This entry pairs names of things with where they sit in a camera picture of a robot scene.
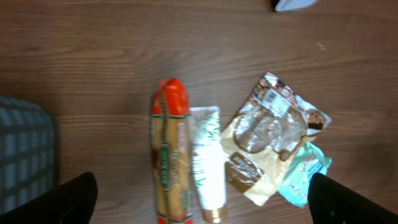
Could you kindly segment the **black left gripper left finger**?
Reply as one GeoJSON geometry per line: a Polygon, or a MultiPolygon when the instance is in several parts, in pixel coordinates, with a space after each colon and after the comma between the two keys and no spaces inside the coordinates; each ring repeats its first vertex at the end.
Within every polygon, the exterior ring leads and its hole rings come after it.
{"type": "Polygon", "coordinates": [[[85,172],[1,215],[1,224],[86,224],[91,220],[97,198],[95,175],[85,172]]]}

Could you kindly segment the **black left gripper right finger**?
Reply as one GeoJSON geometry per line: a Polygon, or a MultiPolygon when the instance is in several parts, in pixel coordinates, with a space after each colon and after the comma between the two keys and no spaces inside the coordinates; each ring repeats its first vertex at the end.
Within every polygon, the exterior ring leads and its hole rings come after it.
{"type": "Polygon", "coordinates": [[[314,224],[397,224],[395,213],[321,173],[310,181],[308,205],[314,224]]]}

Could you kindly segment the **teal wet wipes pack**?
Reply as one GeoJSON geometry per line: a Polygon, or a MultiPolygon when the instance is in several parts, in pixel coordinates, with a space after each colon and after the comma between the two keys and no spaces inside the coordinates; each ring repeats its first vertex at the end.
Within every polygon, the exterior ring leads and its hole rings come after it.
{"type": "Polygon", "coordinates": [[[312,144],[306,143],[294,155],[278,191],[288,202],[303,208],[308,202],[308,189],[315,173],[326,175],[332,159],[325,157],[323,151],[312,144]]]}

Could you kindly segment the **beige grain snack pouch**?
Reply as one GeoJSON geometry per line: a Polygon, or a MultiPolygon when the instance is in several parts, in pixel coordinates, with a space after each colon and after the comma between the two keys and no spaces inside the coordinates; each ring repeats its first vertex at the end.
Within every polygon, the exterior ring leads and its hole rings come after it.
{"type": "Polygon", "coordinates": [[[221,133],[226,179],[257,206],[278,190],[294,155],[331,118],[267,72],[221,133]]]}

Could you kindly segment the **white gold-capped cream tube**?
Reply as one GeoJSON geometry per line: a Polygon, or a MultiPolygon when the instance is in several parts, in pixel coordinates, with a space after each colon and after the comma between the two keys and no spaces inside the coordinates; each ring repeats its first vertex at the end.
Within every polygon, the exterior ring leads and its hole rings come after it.
{"type": "Polygon", "coordinates": [[[192,144],[192,174],[204,221],[221,223],[228,217],[220,109],[193,107],[188,119],[192,144]]]}

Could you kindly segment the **orange spaghetti packet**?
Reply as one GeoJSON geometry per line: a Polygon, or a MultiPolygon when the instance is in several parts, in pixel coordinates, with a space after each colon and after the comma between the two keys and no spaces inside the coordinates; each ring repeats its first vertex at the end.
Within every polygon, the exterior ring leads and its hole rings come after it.
{"type": "Polygon", "coordinates": [[[193,223],[188,94],[177,78],[162,81],[152,96],[150,152],[157,223],[193,223]]]}

